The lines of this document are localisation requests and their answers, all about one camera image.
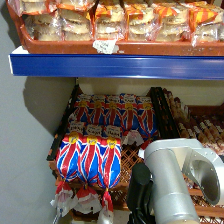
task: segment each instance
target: red white blue packaging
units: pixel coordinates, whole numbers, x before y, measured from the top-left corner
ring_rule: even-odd
[[[139,133],[144,140],[157,137],[156,115],[150,97],[137,97]]]
[[[113,204],[108,189],[118,184],[121,170],[121,140],[115,132],[107,133],[110,136],[102,138],[100,146],[101,164],[98,168],[98,185],[105,189],[105,193],[102,198],[103,209],[100,211],[98,224],[113,223]]]
[[[120,94],[123,131],[138,130],[138,108],[134,94]]]
[[[105,95],[93,95],[89,105],[89,123],[104,125]]]
[[[105,125],[121,126],[120,96],[107,95],[105,99]]]
[[[102,128],[101,131],[99,128],[100,126],[96,126],[96,130],[94,130],[94,125],[87,125],[78,160],[77,175],[83,186],[73,199],[73,208],[83,214],[96,213],[101,210],[98,195],[90,187],[97,183],[98,166],[101,163],[100,144]]]
[[[88,122],[89,121],[89,105],[91,96],[80,94],[74,105],[73,117],[76,121]]]
[[[65,216],[73,207],[73,191],[69,182],[78,176],[78,160],[82,146],[83,135],[78,132],[66,134],[59,147],[56,163],[62,181],[60,181],[55,200],[51,205],[57,208],[57,216]]]

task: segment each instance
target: white label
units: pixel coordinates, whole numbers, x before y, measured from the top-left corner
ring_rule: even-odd
[[[218,129],[219,133],[223,132],[223,130],[222,130],[222,128],[220,126],[216,126],[216,128]]]
[[[107,27],[106,28],[106,33],[114,33],[116,29],[114,27]]]
[[[194,137],[193,131],[191,129],[187,129],[188,134],[190,135],[190,137]]]
[[[108,101],[109,102],[120,103],[120,97],[119,96],[108,96]]]
[[[121,130],[119,127],[108,125],[106,127],[105,133],[108,137],[120,138]]]
[[[125,103],[135,103],[134,95],[127,95],[127,94],[125,94],[123,100],[124,100]]]
[[[86,132],[88,135],[101,136],[102,128],[101,126],[89,124],[87,126]]]
[[[200,132],[201,132],[197,126],[194,126],[194,130],[197,134],[200,134]]]
[[[203,130],[206,129],[206,126],[205,126],[205,124],[204,124],[203,122],[200,123],[200,127],[201,127]]]
[[[105,102],[105,96],[104,95],[93,95],[93,101]]]
[[[95,40],[93,47],[99,53],[112,54],[115,47],[116,40]]]
[[[147,96],[139,96],[138,100],[142,103],[152,103],[151,98]]]
[[[186,130],[186,128],[184,127],[184,125],[182,123],[179,123],[179,129],[182,131],[182,130]]]
[[[75,131],[77,133],[83,134],[83,128],[84,128],[84,123],[83,122],[74,122],[74,121],[72,121],[70,123],[69,130],[70,130],[70,132]]]
[[[88,96],[86,94],[81,94],[78,96],[78,98],[80,99],[80,101],[90,101],[91,96]]]

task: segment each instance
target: price tag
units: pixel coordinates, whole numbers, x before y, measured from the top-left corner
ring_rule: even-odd
[[[116,40],[95,40],[93,47],[99,53],[112,54],[115,47]]]

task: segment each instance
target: orange packaging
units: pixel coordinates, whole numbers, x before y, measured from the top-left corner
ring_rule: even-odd
[[[95,5],[95,0],[56,0],[57,8],[75,11],[88,11]]]

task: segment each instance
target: blue shelf edge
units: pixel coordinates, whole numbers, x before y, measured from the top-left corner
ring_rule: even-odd
[[[15,76],[224,80],[224,57],[9,55]]]

